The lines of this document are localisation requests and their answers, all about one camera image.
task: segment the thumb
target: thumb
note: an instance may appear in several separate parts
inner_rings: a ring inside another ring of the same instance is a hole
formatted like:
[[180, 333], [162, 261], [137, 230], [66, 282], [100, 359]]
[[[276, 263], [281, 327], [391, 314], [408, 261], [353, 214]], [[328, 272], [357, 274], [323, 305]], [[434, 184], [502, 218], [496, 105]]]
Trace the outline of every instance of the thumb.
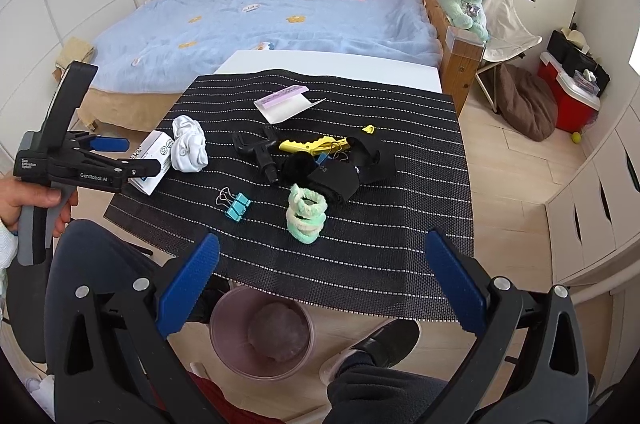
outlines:
[[60, 190], [50, 189], [39, 184], [16, 182], [12, 188], [9, 203], [20, 208], [22, 206], [36, 206], [37, 208], [52, 208], [60, 203]]

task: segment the hand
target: hand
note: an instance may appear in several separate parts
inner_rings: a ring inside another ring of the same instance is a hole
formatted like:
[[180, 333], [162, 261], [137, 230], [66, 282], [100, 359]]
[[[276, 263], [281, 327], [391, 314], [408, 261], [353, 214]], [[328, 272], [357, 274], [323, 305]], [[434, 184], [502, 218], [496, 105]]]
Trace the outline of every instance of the hand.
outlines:
[[[60, 204], [62, 193], [39, 184], [20, 182], [16, 177], [0, 179], [0, 220], [10, 231], [18, 229], [18, 218], [22, 206], [54, 208]], [[71, 221], [71, 207], [78, 205], [78, 191], [74, 191], [60, 211], [53, 229], [53, 237], [59, 238], [65, 232], [66, 224]]]

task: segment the black placemat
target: black placemat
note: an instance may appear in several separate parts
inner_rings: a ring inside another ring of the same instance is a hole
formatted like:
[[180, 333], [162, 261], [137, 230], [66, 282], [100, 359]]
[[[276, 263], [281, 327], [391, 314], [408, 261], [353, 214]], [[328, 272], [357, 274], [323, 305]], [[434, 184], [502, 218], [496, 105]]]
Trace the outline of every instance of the black placemat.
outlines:
[[[398, 168], [394, 178], [362, 186], [346, 205], [330, 206], [312, 245], [286, 229], [288, 190], [268, 186], [231, 143], [235, 131], [247, 141], [261, 136], [265, 120], [254, 100], [292, 84], [308, 86], [312, 102], [326, 101], [278, 125], [283, 139], [342, 137], [372, 124], [395, 152]], [[175, 255], [189, 245], [194, 225], [206, 226], [220, 238], [217, 274], [276, 295], [364, 314], [455, 320], [423, 250], [425, 232], [437, 226], [463, 254], [473, 255], [471, 190], [448, 96], [267, 70], [197, 78], [159, 130], [172, 135], [179, 115], [201, 123], [209, 166], [196, 174], [169, 171], [151, 197], [127, 186], [106, 218]], [[226, 186], [253, 201], [238, 224], [216, 205]]]

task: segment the drawer handle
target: drawer handle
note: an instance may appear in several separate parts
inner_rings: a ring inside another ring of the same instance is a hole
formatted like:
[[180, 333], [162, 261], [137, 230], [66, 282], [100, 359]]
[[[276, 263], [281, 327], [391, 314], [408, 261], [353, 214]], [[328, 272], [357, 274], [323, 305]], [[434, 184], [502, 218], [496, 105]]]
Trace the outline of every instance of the drawer handle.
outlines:
[[578, 220], [578, 211], [576, 211], [574, 206], [574, 220], [575, 220], [575, 232], [578, 235], [578, 240], [582, 243], [582, 235], [580, 234], [580, 220]]
[[625, 151], [626, 155], [626, 168], [629, 170], [629, 174], [631, 175], [631, 181], [634, 183], [634, 187], [636, 191], [640, 193], [640, 181], [638, 181], [638, 175], [636, 174], [636, 169], [634, 168], [634, 164], [631, 162], [629, 158], [629, 153]]
[[604, 194], [604, 188], [602, 182], [600, 183], [600, 199], [602, 200], [602, 207], [604, 208], [604, 214], [607, 217], [609, 223], [611, 223], [611, 213], [609, 212], [609, 203], [607, 202], [607, 195]]

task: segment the cooler lid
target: cooler lid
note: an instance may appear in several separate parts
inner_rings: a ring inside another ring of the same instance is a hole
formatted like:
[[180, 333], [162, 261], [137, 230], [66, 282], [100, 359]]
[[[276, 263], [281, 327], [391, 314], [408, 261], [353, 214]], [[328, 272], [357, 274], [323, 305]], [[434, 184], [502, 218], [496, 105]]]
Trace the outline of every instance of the cooler lid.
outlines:
[[540, 54], [540, 60], [545, 65], [553, 65], [558, 72], [556, 81], [560, 83], [560, 86], [562, 86], [562, 89], [568, 96], [573, 97], [575, 100], [579, 100], [582, 104], [586, 104], [596, 112], [600, 111], [600, 98], [581, 89], [580, 86], [575, 83], [574, 78], [570, 77], [569, 74], [564, 71], [564, 68], [562, 68], [562, 65], [558, 63], [558, 60], [555, 57], [553, 57], [549, 52], [542, 52], [542, 54]]

